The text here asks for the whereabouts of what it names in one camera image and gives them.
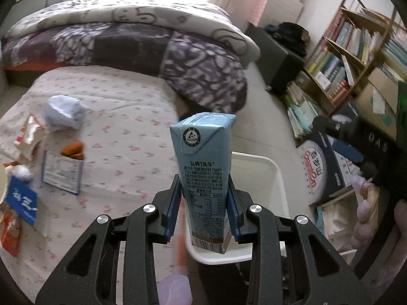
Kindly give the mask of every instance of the floor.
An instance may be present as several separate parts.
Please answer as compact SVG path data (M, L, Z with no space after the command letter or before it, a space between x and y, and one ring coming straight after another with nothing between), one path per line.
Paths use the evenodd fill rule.
M232 150L272 159L282 173L290 217L305 214L312 218L307 205L304 169L296 151L286 108L278 98L264 90L264 81L254 63L247 69L246 77L248 99L245 107L237 113L233 125ZM27 90L26 87L10 86L0 99L0 117ZM209 305L199 265L191 257L188 258L188 277L193 305Z

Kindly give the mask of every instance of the white quilt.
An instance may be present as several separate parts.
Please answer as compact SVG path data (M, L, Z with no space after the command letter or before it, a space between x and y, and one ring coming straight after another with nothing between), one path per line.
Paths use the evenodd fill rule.
M0 160L4 162L18 158L13 141L30 112L42 120L50 96L77 97L88 108L81 130L50 133L31 164L35 173L31 187L49 207L48 236L23 223L18 258L0 250L30 299L35 299L56 264L98 215L128 215L151 203L158 191L169 189L177 173L169 126L178 117L165 86L162 79L108 67L55 69L39 77L0 120ZM40 181L43 150L58 153L75 140L85 142L86 155L79 196ZM172 244L154 245L157 281L174 269ZM119 295L121 280L119 272Z
M201 34L230 46L247 68L260 49L214 4L170 3L159 0L65 0L18 21L6 33L14 40L59 25L96 22L144 23Z

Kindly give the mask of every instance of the silver screw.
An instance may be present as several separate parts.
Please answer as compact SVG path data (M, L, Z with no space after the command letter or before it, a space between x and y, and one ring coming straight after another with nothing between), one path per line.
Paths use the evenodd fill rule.
M308 223L308 218L306 216L298 216L297 222L301 225L305 225L306 223Z
M250 211L254 213L259 213L262 210L259 204L253 204L250 206Z
M108 217L107 215L105 215L105 214L102 214L101 216L99 216L99 217L96 219L96 221L97 221L99 224L104 224L104 223L106 223L108 220L109 220L109 217Z
M153 205L153 204L144 205L143 210L144 210L144 212L147 212L147 213L154 212L155 211L155 205Z

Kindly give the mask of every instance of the floral tablecloth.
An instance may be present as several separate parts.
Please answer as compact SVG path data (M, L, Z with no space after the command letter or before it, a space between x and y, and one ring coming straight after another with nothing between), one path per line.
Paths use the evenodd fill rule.
M27 115L32 112L42 120L48 98L57 94L82 100L88 108L85 125L78 131L50 133L42 142L30 163L35 173L31 188L47 206L38 211L38 215L46 215L47 228L40 233L23 223L18 258L1 250L11 275L32 300L59 260L98 215L117 218L130 214L150 203L158 191L168 189L177 172L169 126L178 117L164 80L99 66L60 68L38 78L0 120L2 161L18 158L13 141ZM58 153L76 140L85 142L86 155L79 196L40 181L43 151ZM171 243L154 245L157 281L175 270L179 260L172 248L174 244L184 247L182 232L178 226L179 235ZM118 304L123 257L120 261Z

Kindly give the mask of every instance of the black bag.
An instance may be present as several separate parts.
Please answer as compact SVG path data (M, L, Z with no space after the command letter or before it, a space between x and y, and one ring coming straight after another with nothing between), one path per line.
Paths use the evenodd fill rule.
M298 56L306 56L309 34L303 27L294 23L281 23L279 26L268 25L264 30Z

